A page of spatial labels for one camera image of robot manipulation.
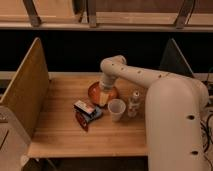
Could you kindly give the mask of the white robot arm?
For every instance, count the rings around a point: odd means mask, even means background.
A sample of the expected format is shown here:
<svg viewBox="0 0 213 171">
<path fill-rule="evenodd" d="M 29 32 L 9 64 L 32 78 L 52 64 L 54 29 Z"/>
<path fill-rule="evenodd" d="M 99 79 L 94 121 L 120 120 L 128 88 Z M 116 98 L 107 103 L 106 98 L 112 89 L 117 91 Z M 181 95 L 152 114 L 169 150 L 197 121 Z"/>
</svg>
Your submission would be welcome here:
<svg viewBox="0 0 213 171">
<path fill-rule="evenodd" d="M 117 78 L 147 89 L 145 126 L 149 171 L 204 171 L 200 112 L 209 93 L 199 80 L 133 67 L 121 56 L 100 63 L 100 88 L 110 90 Z"/>
</svg>

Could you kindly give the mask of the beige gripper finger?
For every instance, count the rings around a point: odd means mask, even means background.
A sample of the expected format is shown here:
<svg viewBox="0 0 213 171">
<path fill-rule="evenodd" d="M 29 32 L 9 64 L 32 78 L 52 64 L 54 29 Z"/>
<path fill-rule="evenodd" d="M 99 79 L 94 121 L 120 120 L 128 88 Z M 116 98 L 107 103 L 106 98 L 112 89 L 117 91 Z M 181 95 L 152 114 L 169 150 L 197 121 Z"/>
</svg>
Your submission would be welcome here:
<svg viewBox="0 0 213 171">
<path fill-rule="evenodd" d="M 109 98 L 109 93 L 106 91 L 101 91 L 100 92 L 100 97 L 99 97 L 99 103 L 100 104 L 106 104 Z"/>
</svg>

